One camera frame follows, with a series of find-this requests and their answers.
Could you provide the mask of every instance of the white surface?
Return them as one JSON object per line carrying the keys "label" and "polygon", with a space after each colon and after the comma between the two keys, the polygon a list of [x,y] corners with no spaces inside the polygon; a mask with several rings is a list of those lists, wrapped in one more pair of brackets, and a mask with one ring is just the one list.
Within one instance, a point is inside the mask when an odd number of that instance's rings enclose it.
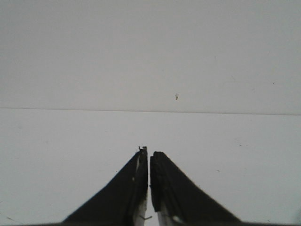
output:
{"label": "white surface", "polygon": [[241,220],[300,223],[301,116],[0,109],[0,224],[63,220],[139,145]]}
{"label": "white surface", "polygon": [[0,107],[300,114],[300,27],[299,0],[2,0]]}

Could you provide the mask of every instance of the white wall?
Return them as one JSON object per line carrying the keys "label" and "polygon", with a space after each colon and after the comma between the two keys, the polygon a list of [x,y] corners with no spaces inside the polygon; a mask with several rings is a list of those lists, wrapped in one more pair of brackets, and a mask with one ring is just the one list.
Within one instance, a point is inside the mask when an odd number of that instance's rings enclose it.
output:
{"label": "white wall", "polygon": [[300,114],[300,27],[301,1],[3,0],[0,107]]}

